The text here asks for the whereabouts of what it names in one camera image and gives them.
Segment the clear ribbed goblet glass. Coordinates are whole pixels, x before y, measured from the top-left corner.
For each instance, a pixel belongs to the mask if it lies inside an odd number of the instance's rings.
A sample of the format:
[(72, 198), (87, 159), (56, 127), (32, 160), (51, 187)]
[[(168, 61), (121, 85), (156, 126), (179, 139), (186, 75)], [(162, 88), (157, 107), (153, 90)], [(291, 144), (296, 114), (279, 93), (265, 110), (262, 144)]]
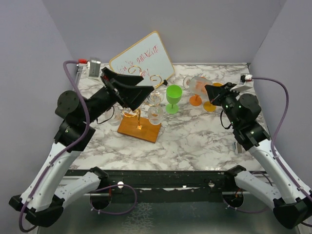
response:
[(185, 89), (188, 89), (193, 94), (196, 94), (199, 96), (207, 95), (205, 86), (212, 85), (212, 84), (213, 83), (210, 80), (204, 77), (197, 77), (197, 76), (195, 77), (187, 76), (183, 80), (183, 87)]

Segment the clear smooth wine glass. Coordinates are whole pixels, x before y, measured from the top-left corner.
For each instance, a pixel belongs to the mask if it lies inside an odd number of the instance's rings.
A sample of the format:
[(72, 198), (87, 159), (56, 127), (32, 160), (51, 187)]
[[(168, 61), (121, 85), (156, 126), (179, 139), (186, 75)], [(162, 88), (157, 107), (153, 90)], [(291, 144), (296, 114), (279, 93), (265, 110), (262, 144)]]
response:
[(112, 126), (119, 126), (122, 120), (122, 113), (117, 107), (111, 108), (105, 113), (108, 123)]

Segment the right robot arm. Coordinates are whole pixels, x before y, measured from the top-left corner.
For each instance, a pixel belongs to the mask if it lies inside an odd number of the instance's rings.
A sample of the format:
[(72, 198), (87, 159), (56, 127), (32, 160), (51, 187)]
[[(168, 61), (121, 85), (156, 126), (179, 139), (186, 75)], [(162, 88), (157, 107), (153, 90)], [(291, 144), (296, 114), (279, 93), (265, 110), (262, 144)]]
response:
[(273, 145), (273, 139), (257, 122), (261, 107), (253, 94), (240, 94), (236, 84), (205, 85), (212, 105), (222, 107), (233, 128), (236, 141), (248, 151), (270, 176), (272, 187), (250, 172), (241, 170), (224, 178), (225, 187), (238, 187), (253, 194), (272, 211), (278, 222), (292, 229), (312, 215), (312, 190), (289, 167)]

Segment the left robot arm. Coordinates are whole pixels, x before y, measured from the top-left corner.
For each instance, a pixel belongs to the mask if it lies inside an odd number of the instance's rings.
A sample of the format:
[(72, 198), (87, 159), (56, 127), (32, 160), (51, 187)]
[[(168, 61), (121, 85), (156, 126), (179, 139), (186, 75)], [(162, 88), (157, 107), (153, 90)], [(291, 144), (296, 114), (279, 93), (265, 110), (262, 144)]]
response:
[(101, 80), (103, 87), (89, 98), (71, 90), (59, 96), (55, 113), (63, 122), (49, 156), (27, 190), (9, 201), (11, 207), (21, 212), (21, 217), (35, 226), (50, 227), (66, 206), (85, 193), (106, 190), (108, 175), (98, 167), (63, 188), (59, 184), (93, 137), (95, 129), (90, 123), (116, 103), (137, 109), (154, 90), (153, 86), (139, 85), (143, 81), (141, 76), (117, 74), (106, 67), (102, 69)]

